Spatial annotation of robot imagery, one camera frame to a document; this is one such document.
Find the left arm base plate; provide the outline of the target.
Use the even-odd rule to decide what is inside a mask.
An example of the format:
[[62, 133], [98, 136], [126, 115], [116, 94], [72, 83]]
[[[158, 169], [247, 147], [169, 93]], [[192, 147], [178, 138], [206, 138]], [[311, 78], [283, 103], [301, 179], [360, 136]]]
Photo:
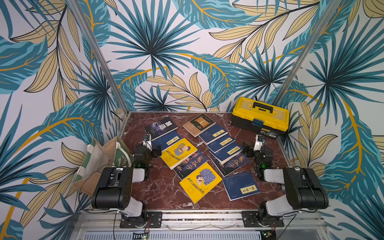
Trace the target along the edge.
[[122, 215], [121, 229], [150, 228], [159, 229], [162, 225], [162, 212], [143, 212], [139, 217], [126, 217]]

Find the yellow book with couple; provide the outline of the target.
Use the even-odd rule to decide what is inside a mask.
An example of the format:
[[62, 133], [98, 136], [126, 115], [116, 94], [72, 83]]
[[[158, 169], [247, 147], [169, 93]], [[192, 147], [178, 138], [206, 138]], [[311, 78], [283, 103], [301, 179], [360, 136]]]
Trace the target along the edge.
[[171, 170], [173, 170], [196, 151], [197, 148], [186, 138], [183, 138], [169, 146], [162, 153], [161, 159]]

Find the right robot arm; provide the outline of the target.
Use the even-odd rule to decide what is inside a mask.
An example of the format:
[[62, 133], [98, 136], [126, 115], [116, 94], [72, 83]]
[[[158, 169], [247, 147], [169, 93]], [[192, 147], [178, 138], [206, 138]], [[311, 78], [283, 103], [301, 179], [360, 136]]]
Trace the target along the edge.
[[257, 213], [260, 223], [277, 222], [299, 211], [313, 213], [329, 206], [329, 198], [313, 169], [273, 168], [273, 151], [263, 144], [252, 147], [243, 143], [242, 153], [253, 158], [260, 181], [280, 184], [285, 189], [284, 195], [261, 203]]

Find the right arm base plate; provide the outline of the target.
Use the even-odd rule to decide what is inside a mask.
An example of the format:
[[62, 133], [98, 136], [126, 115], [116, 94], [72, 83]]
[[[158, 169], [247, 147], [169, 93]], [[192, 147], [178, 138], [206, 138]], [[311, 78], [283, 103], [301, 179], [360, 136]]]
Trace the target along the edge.
[[241, 215], [245, 228], [284, 226], [283, 217], [270, 216], [266, 213], [259, 213], [259, 211], [243, 211]]

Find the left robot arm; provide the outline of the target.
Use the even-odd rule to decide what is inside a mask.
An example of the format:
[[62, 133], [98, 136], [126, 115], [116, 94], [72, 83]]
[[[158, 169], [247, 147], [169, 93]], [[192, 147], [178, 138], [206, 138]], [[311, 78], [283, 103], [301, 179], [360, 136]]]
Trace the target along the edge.
[[132, 197], [132, 186], [148, 179], [152, 159], [161, 155], [161, 147], [141, 144], [135, 148], [132, 167], [104, 168], [92, 196], [92, 207], [116, 211], [125, 219], [146, 219], [146, 207]]

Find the green burlap Christmas bag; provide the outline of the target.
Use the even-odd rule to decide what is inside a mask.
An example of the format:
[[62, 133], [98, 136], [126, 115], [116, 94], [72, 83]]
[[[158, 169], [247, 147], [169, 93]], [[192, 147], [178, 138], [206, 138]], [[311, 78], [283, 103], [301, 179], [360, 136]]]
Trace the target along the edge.
[[105, 145], [96, 139], [87, 145], [86, 156], [75, 174], [73, 188], [92, 196], [104, 168], [131, 167], [134, 156], [120, 137], [115, 137]]

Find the yellow book purple hair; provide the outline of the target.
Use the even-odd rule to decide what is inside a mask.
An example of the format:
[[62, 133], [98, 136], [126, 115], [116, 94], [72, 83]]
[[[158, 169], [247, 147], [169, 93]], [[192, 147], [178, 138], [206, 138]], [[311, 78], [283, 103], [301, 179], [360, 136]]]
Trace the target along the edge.
[[196, 204], [221, 181], [220, 175], [208, 163], [204, 163], [185, 177], [180, 185], [193, 204]]

